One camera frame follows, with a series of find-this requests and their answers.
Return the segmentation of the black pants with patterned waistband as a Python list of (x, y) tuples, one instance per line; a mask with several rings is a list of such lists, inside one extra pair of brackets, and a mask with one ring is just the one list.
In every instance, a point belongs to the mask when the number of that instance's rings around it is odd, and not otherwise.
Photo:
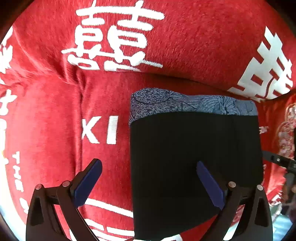
[(258, 112), (250, 100), (145, 88), (130, 99), (135, 238), (161, 240), (219, 212), (197, 174), (252, 187), (263, 180)]

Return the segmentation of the red embroidered small cushion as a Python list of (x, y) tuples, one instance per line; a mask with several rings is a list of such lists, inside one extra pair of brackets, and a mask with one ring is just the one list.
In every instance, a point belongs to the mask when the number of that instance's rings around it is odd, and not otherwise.
[[(258, 103), (261, 148), (293, 159), (295, 155), (295, 91)], [(263, 182), (270, 206), (280, 203), (286, 170), (263, 161)]]

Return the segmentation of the red sofa cover with characters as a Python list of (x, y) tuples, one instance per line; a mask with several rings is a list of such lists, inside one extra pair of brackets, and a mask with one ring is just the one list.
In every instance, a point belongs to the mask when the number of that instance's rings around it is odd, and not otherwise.
[(1, 43), (1, 211), (25, 239), (34, 186), (103, 162), (81, 208), (101, 240), (134, 235), (128, 114), (144, 87), (276, 101), (295, 35), (267, 1), (34, 1)]

